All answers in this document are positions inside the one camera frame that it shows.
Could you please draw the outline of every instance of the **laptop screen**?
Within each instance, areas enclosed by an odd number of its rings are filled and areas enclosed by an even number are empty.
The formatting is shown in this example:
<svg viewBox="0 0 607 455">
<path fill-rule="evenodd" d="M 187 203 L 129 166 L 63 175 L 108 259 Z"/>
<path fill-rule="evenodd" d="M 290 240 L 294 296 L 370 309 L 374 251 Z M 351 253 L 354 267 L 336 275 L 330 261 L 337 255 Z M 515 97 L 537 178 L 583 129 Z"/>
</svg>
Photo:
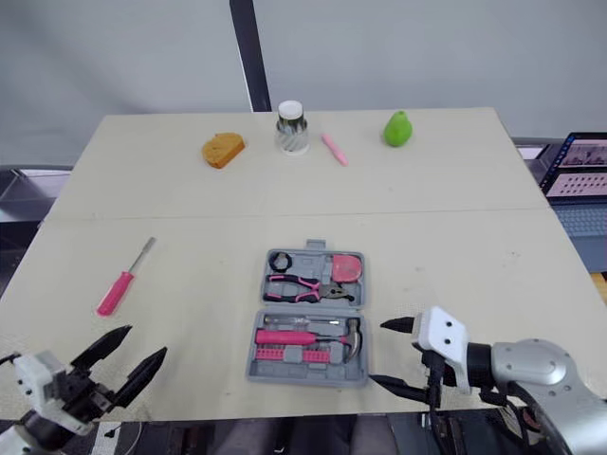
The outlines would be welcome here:
<svg viewBox="0 0 607 455">
<path fill-rule="evenodd" d="M 551 201 L 607 201 L 607 133 L 572 133 L 541 183 Z"/>
</svg>

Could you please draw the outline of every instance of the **pink screwdriver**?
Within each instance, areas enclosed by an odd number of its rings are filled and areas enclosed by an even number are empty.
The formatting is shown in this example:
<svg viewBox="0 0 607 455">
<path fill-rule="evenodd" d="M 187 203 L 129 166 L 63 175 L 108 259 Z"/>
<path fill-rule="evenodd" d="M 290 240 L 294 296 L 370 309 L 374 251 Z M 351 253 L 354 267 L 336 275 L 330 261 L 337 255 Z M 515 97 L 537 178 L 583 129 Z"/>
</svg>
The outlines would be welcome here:
<svg viewBox="0 0 607 455">
<path fill-rule="evenodd" d="M 107 291 L 107 294 L 105 294 L 101 304 L 97 307 L 97 314 L 99 316 L 110 316 L 112 313 L 114 313 L 114 310 L 120 303 L 120 299 L 122 299 L 122 296 L 128 289 L 129 283 L 135 278 L 133 271 L 137 268 L 145 253 L 150 250 L 155 241 L 155 237 L 150 237 L 135 259 L 133 265 L 131 265 L 131 268 L 129 268 L 126 272 L 120 273 L 119 278 L 114 282 L 114 284 L 112 284 L 112 287 L 110 287 L 110 290 Z"/>
</svg>

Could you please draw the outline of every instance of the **gray tool case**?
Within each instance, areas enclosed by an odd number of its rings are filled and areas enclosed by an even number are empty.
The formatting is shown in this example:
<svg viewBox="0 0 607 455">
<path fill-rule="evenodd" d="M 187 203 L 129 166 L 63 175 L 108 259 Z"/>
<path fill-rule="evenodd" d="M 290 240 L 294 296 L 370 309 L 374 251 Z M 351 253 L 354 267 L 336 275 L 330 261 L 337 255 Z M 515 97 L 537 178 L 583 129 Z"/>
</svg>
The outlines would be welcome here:
<svg viewBox="0 0 607 455">
<path fill-rule="evenodd" d="M 286 271 L 274 271 L 270 260 L 283 252 L 290 256 L 292 264 Z M 340 283 L 351 296 L 338 299 L 321 299 L 319 302 L 285 302 L 265 300 L 266 294 L 297 296 L 309 289 L 294 282 L 271 282 L 269 275 L 296 275 L 303 279 L 320 280 L 321 284 L 332 282 L 333 255 L 351 255 L 359 258 L 362 273 L 355 282 Z M 275 264 L 280 270 L 287 265 L 285 256 Z M 365 264 L 361 253 L 351 251 L 327 251 L 324 240 L 308 240 L 306 249 L 272 249 L 268 252 L 261 298 L 266 308 L 255 317 L 255 325 L 248 352 L 247 377 L 251 381 L 317 385 L 328 387 L 361 387 L 368 375 L 368 337 L 365 322 L 359 312 L 365 298 Z M 323 340 L 310 345 L 256 344 L 258 330 L 300 331 L 314 333 L 320 337 L 344 337 L 349 325 L 356 324 L 361 334 L 359 352 L 348 362 L 345 359 L 350 347 L 338 340 Z"/>
</svg>

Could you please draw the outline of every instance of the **hammer head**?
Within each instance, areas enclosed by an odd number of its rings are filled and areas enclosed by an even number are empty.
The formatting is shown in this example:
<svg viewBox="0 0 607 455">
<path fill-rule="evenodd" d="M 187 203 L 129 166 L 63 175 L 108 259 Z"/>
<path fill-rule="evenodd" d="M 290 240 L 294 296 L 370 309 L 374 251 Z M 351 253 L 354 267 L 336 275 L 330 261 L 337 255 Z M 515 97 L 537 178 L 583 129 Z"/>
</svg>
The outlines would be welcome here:
<svg viewBox="0 0 607 455">
<path fill-rule="evenodd" d="M 359 330 L 359 319 L 349 318 L 348 319 L 348 335 L 341 338 L 343 344 L 350 346 L 350 352 L 345 358 L 345 363 L 348 363 L 354 358 L 360 351 L 360 344 L 362 342 L 362 335 Z"/>
</svg>

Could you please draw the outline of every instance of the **tool kit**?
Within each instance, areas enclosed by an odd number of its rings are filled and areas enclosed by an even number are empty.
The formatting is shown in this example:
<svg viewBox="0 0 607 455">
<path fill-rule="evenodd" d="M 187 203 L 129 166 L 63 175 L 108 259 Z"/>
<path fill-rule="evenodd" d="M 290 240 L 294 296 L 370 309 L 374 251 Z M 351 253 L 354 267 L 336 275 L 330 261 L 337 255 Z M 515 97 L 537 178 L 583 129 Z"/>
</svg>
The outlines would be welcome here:
<svg viewBox="0 0 607 455">
<path fill-rule="evenodd" d="M 367 379 L 364 257 L 324 240 L 267 254 L 248 354 L 251 381 L 330 387 Z"/>
</svg>

